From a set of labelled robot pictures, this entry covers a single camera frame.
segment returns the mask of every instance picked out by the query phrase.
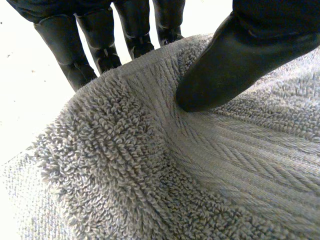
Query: white surface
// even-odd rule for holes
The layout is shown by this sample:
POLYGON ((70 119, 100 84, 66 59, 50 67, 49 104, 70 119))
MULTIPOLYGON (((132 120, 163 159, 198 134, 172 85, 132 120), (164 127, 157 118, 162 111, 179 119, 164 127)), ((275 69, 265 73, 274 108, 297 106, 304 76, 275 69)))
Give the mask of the white surface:
MULTIPOLYGON (((159 47, 154 9, 150 2, 150 36, 159 47)), ((232 11, 232 0, 186 0, 181 26, 189 37, 214 32, 232 11)), ((122 64, 130 56, 117 11, 115 45, 122 64)), ((52 121, 74 94, 53 54, 31 22, 20 16, 6 1, 0 1, 0 165, 27 148, 35 136, 52 121)), ((84 35, 80 37, 95 68, 84 35)), ((15 239, 10 208, 0 204, 1 239, 15 239)))

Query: white floor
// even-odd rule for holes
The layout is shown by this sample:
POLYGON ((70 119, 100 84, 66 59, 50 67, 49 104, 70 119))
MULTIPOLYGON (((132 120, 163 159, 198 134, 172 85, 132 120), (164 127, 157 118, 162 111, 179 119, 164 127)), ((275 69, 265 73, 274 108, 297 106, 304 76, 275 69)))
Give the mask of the white floor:
MULTIPOLYGON (((151 40, 158 48, 152 1, 150 9, 151 40)), ((212 33, 231 11, 232 0, 186 0, 182 35, 212 33)), ((115 44, 121 62, 125 64, 131 59, 115 10, 114 18, 115 44)), ((94 66, 82 32, 80 37, 89 62, 94 66)), ((33 24, 6 1, 0 1, 0 165, 27 148, 73 94, 33 24)), ((3 211, 8 210, 2 206, 0 211, 6 216, 3 211)), ((7 223, 7 218, 0 217, 0 226, 9 234, 5 237, 1 233, 1 239, 13 239, 12 231, 5 227, 7 223)))

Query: gray towel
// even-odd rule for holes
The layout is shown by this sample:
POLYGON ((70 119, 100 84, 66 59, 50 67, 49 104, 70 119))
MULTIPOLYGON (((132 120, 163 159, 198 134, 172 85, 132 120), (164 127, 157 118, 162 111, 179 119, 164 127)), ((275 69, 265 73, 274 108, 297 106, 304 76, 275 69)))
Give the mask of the gray towel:
POLYGON ((1 168, 23 239, 320 239, 320 48, 183 112, 211 37, 106 72, 1 168))

